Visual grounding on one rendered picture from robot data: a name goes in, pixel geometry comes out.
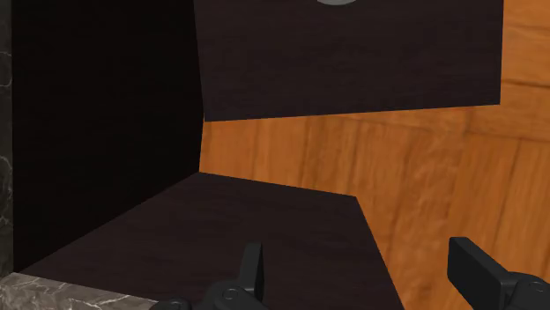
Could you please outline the dark robot stand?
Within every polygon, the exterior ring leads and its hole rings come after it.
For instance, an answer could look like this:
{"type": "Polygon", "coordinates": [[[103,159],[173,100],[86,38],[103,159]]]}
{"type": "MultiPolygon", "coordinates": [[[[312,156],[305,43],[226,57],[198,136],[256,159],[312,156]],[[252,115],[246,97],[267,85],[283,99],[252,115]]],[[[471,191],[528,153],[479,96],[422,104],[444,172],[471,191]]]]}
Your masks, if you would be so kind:
{"type": "Polygon", "coordinates": [[[495,105],[503,0],[194,0],[207,121],[495,105]]]}

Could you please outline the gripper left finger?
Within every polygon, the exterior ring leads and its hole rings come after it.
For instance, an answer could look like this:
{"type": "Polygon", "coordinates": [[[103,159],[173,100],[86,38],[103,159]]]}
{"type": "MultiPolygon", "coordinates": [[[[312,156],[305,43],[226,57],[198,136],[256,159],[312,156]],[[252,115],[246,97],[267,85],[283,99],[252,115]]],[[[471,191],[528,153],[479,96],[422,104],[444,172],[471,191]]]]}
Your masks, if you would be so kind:
{"type": "Polygon", "coordinates": [[[263,246],[249,243],[236,279],[212,284],[195,305],[183,298],[173,298],[158,301],[149,310],[268,310],[263,298],[263,246]]]}

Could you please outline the dark wood counter cabinet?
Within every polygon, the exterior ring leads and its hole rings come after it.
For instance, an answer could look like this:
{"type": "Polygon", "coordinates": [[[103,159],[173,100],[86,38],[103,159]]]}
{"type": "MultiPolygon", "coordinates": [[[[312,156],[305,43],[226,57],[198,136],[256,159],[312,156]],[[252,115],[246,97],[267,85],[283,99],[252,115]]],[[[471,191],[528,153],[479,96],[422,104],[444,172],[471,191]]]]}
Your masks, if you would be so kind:
{"type": "Polygon", "coordinates": [[[201,173],[192,0],[11,0],[14,268],[197,302],[264,246],[271,310],[404,310],[357,200],[201,173]]]}

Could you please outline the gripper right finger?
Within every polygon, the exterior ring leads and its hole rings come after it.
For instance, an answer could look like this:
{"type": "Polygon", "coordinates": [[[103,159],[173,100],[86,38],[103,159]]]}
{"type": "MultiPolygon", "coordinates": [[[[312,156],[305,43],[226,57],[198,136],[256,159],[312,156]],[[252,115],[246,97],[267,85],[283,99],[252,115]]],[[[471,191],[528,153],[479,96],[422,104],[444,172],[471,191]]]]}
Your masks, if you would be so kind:
{"type": "Polygon", "coordinates": [[[550,310],[550,284],[508,271],[467,237],[449,239],[447,276],[472,310],[550,310]]]}

